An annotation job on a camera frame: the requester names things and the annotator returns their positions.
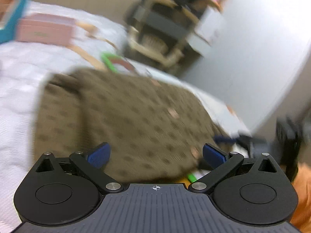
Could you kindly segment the brown polka dot garment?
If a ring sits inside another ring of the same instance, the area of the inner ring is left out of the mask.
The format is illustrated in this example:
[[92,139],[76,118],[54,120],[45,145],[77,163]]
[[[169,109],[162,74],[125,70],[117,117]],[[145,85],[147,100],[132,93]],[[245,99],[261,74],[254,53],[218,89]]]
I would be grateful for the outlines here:
[[225,135],[190,91],[143,76],[92,68],[54,74],[41,96],[34,160],[67,157],[108,143],[103,171],[123,183],[181,177],[204,144]]

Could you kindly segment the white quilted mattress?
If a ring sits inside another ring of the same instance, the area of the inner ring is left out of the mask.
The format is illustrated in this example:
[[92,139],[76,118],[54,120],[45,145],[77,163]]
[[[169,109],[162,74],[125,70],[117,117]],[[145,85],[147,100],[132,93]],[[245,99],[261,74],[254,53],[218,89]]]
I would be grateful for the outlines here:
[[[121,24],[83,10],[31,1],[24,13],[67,16],[94,25],[98,29],[95,38],[77,27],[73,42],[95,58],[121,47],[125,40]],[[16,41],[1,44],[1,232],[11,232],[20,224],[13,196],[32,167],[32,132],[43,84],[52,73],[66,73],[77,66],[90,64],[65,47]]]

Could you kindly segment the pink gift box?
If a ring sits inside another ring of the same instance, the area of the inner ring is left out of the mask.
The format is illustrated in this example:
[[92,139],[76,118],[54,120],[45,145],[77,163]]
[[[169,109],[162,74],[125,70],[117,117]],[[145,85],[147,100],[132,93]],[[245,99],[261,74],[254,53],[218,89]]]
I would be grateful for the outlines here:
[[21,18],[16,40],[68,46],[73,38],[75,19],[52,14],[35,13]]

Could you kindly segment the beige office chair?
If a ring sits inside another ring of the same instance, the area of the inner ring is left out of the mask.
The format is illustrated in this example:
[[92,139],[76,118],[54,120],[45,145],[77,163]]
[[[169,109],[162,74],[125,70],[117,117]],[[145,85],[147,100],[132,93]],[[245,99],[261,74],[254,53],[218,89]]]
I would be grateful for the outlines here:
[[168,71],[184,57],[198,23],[190,9],[174,0],[143,0],[129,16],[124,53]]

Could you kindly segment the blue toy box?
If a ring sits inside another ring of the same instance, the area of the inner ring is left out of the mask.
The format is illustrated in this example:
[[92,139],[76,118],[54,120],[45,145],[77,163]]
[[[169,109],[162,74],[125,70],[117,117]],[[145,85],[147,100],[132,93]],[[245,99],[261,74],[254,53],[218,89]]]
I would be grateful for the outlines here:
[[15,38],[17,24],[28,0],[1,0],[1,44]]

